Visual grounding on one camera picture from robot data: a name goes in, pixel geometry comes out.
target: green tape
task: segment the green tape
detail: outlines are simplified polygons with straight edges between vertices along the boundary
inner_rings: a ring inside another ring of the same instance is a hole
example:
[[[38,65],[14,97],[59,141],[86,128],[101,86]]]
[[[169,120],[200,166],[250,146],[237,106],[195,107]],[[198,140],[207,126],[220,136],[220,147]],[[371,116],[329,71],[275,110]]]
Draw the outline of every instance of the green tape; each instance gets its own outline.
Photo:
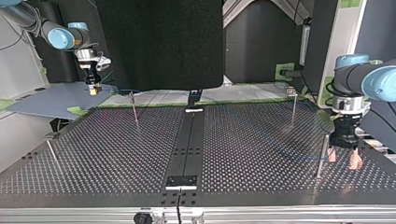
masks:
[[[341,0],[340,7],[359,7],[361,5],[361,0]]]
[[[305,97],[307,93],[308,93],[308,87],[307,87],[307,86],[304,86],[304,87],[303,87],[303,90],[301,91],[301,95],[302,95],[303,97]]]
[[[74,115],[84,116],[88,113],[88,111],[81,109],[79,106],[68,107],[67,111]]]
[[[277,64],[275,80],[276,81],[293,81],[293,79],[291,77],[285,77],[285,76],[280,75],[280,71],[282,71],[282,70],[294,71],[294,67],[295,67],[295,63]]]
[[[326,105],[326,101],[332,98],[332,94],[329,93],[326,89],[327,84],[332,82],[333,77],[325,77],[324,79],[324,88],[321,94],[321,98],[319,99],[319,104],[320,105]]]
[[[4,111],[7,107],[14,105],[15,101],[12,100],[0,100],[0,112]]]

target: metal rod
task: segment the metal rod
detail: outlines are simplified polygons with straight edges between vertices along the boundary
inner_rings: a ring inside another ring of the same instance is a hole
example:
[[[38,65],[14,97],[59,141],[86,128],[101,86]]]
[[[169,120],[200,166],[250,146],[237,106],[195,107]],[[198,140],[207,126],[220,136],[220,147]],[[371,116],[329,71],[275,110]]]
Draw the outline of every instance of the metal rod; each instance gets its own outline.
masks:
[[[295,119],[295,115],[296,115],[297,98],[298,98],[298,94],[296,94],[294,96],[293,115],[291,118],[291,125],[294,125],[294,119]]]
[[[317,178],[321,178],[320,175],[321,175],[321,171],[322,171],[322,167],[323,167],[323,162],[325,159],[327,149],[329,149],[329,139],[330,139],[330,136],[328,134],[324,135],[323,145],[322,145],[322,150],[320,153],[320,160],[319,160],[318,170],[317,170]]]
[[[49,146],[49,150],[50,150],[50,153],[52,154],[53,159],[55,159],[56,162],[58,162],[58,158],[56,157],[55,151],[53,150],[53,147],[52,147],[52,144],[50,143],[50,140],[47,140],[47,145]]]

